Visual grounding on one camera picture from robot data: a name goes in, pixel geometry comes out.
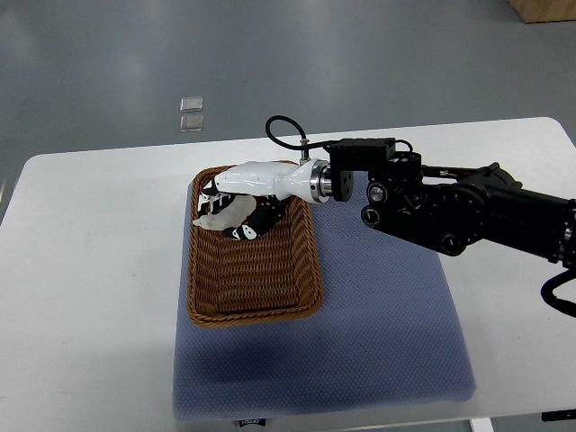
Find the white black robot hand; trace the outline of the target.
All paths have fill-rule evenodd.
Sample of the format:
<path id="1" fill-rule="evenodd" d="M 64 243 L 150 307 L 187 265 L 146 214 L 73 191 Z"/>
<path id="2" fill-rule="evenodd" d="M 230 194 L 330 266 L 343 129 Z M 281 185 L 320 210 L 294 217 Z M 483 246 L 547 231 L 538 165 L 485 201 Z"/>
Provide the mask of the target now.
<path id="1" fill-rule="evenodd" d="M 324 186 L 329 163 L 311 159 L 302 165 L 288 162 L 255 162 L 240 164 L 214 176 L 199 192 L 251 195 L 256 208 L 237 227 L 220 231 L 235 240 L 262 237 L 285 215 L 287 200 L 297 197 L 306 203 L 324 203 L 330 197 Z"/>

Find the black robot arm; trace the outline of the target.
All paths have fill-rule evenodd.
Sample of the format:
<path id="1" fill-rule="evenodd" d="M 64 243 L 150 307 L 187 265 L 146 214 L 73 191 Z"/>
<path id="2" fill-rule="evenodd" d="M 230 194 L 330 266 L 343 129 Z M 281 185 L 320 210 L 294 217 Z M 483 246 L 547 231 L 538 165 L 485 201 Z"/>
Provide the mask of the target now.
<path id="1" fill-rule="evenodd" d="M 341 139 L 329 154 L 332 196 L 348 201 L 356 172 L 367 174 L 366 226 L 450 257 L 487 239 L 575 267 L 575 201 L 523 188 L 498 163 L 425 166 L 396 139 Z"/>

